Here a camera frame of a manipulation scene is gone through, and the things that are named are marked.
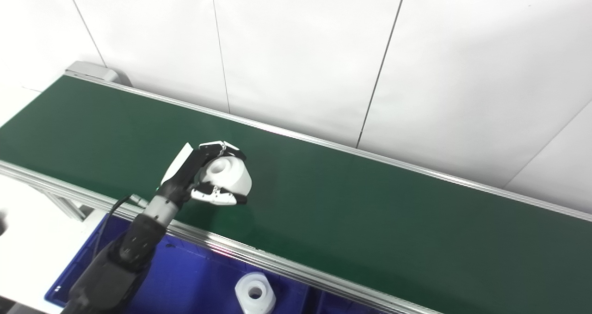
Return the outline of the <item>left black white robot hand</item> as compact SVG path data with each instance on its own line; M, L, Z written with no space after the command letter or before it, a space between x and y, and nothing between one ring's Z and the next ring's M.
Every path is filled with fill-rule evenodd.
M181 207L190 199L216 206L247 203L252 180L246 156L226 141L201 143L197 149L186 143L165 172L157 196Z

